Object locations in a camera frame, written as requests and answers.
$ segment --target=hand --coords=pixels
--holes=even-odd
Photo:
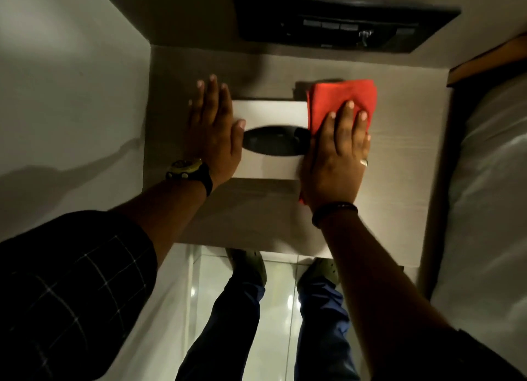
[[[366,169],[360,160],[368,157],[371,136],[366,132],[366,111],[360,111],[353,121],[354,106],[348,101],[338,115],[330,112],[318,138],[311,139],[300,183],[302,197],[313,212],[331,202],[353,203],[357,197]]]
[[[207,90],[205,83],[198,81],[197,98],[189,105],[185,156],[207,164],[214,191],[232,177],[240,163],[246,121],[234,122],[229,89],[224,83],[219,88],[215,75],[210,77]]]

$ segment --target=shoe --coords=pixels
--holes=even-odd
[[[243,249],[225,248],[233,273],[242,273],[248,280],[265,287],[267,272],[260,251],[244,251]]]
[[[316,278],[325,277],[335,286],[339,285],[337,267],[333,259],[316,258],[315,261],[308,267],[306,272],[300,277],[297,288],[309,284]]]

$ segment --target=cleaning cloth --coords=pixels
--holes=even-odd
[[[346,101],[353,101],[353,119],[357,113],[365,110],[368,113],[368,125],[377,104],[377,88],[373,80],[349,80],[339,83],[316,83],[307,93],[309,130],[314,136],[329,112],[338,112]]]

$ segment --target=watch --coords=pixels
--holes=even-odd
[[[201,159],[175,161],[166,174],[167,180],[197,180],[201,181],[207,191],[207,197],[212,192],[212,179],[209,167]]]

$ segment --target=blue pants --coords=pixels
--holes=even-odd
[[[234,274],[216,299],[207,325],[190,347],[176,381],[241,380],[260,320],[265,288]],[[326,278],[298,292],[302,326],[295,381],[359,380],[346,340],[349,317],[343,297]]]

